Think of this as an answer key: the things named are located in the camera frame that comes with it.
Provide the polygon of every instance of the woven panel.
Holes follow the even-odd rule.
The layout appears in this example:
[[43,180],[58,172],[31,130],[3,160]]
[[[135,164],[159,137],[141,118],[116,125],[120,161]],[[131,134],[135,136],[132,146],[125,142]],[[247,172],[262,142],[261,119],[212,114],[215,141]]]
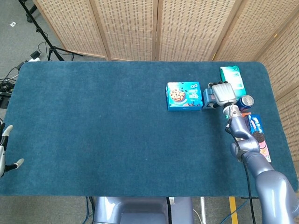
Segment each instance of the woven panel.
[[299,16],[259,59],[268,72],[274,96],[299,82]]
[[153,0],[94,0],[94,3],[112,59],[152,59]]
[[88,0],[35,0],[67,50],[103,57],[104,48]]
[[159,60],[208,60],[234,0],[163,0]]
[[257,52],[298,5],[298,0],[248,0],[217,60],[255,60]]
[[289,144],[293,161],[299,160],[299,88],[286,101],[278,105],[281,123]]

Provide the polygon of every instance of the yellow floor tape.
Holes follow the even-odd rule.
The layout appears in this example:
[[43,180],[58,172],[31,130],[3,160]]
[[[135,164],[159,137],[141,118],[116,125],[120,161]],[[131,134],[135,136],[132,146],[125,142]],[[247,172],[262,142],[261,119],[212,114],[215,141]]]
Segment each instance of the yellow floor tape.
[[[235,197],[229,197],[229,207],[230,207],[230,213],[236,211],[236,205],[235,205]],[[232,224],[238,224],[238,216],[237,212],[235,212],[232,216]]]

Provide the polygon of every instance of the tripod stand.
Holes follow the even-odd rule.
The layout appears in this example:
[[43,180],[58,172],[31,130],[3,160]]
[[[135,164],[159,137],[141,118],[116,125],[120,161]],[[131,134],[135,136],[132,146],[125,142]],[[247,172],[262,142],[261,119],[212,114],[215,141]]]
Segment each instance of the tripod stand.
[[36,22],[36,20],[33,18],[32,14],[30,13],[30,11],[28,10],[28,8],[26,7],[25,3],[22,0],[19,0],[19,3],[22,5],[22,7],[25,9],[27,16],[32,20],[32,22],[34,23],[35,27],[36,27],[36,31],[38,33],[40,33],[43,38],[45,39],[46,43],[49,45],[50,49],[49,49],[49,55],[48,55],[48,61],[51,58],[51,54],[54,53],[56,55],[56,57],[59,59],[59,61],[64,61],[64,59],[61,57],[61,55],[58,53],[57,50],[61,50],[67,53],[71,53],[73,55],[79,55],[79,56],[83,56],[74,52],[71,52],[69,50],[65,50],[62,48],[58,48],[54,45],[51,44],[51,42],[49,41],[49,39],[47,38],[47,36],[45,35],[44,31],[42,30],[42,28],[38,25],[38,23]]

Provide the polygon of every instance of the green package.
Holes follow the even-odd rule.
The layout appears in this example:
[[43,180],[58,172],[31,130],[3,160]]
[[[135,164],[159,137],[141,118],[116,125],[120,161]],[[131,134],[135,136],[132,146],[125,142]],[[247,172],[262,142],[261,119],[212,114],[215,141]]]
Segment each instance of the green package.
[[220,75],[223,82],[228,81],[232,85],[237,99],[246,95],[238,66],[220,67]]

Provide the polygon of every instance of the wet wipes package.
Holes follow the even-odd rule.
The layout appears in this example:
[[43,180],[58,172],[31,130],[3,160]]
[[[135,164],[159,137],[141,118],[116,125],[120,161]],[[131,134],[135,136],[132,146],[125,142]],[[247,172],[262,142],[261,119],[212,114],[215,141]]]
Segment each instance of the wet wipes package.
[[166,97],[169,111],[199,111],[203,104],[199,82],[167,83]]
[[220,75],[223,82],[227,81],[232,85],[237,99],[246,95],[245,87],[238,66],[220,67]]

